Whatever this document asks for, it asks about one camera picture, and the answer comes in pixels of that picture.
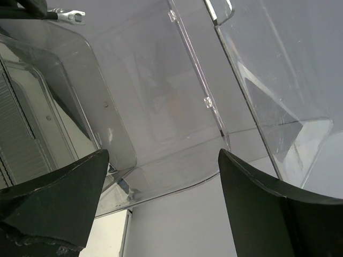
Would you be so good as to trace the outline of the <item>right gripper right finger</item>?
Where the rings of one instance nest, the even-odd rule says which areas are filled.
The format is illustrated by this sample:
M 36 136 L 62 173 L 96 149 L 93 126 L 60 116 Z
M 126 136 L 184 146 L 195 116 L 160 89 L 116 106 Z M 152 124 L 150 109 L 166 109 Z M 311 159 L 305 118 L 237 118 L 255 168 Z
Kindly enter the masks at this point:
M 342 256 L 342 200 L 285 183 L 225 149 L 218 164 L 238 256 Z

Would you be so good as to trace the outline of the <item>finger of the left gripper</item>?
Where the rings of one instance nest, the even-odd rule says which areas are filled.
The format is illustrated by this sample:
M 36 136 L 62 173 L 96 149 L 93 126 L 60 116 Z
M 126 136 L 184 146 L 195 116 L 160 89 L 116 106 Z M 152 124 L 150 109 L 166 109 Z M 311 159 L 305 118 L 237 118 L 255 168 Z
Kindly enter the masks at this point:
M 47 9 L 46 1 L 1 0 L 1 19 L 43 19 Z

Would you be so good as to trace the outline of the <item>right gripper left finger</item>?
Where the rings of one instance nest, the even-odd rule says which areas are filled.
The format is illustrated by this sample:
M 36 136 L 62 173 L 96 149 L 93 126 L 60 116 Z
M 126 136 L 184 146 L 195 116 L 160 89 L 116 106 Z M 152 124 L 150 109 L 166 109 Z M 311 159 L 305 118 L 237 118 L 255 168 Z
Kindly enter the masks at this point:
M 79 256 L 86 247 L 109 164 L 97 150 L 1 190 L 1 256 Z

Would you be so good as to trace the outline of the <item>black handle adjustable wrench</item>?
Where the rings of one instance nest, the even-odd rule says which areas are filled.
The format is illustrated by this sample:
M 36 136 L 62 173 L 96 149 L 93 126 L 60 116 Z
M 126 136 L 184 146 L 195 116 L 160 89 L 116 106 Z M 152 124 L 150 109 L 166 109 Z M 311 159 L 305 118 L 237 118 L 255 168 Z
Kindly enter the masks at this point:
M 47 19 L 54 22 L 62 22 L 71 25 L 84 25 L 85 12 L 78 10 L 66 10 L 62 8 L 48 9 Z

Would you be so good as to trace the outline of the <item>clear plastic drawer organizer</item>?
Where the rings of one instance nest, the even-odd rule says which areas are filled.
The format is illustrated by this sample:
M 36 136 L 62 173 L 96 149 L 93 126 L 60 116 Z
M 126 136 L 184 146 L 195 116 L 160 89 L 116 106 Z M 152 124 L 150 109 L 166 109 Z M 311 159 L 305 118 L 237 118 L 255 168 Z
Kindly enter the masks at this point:
M 109 153 L 97 216 L 202 184 L 220 149 L 329 194 L 342 1 L 48 1 L 1 19 L 1 183 Z

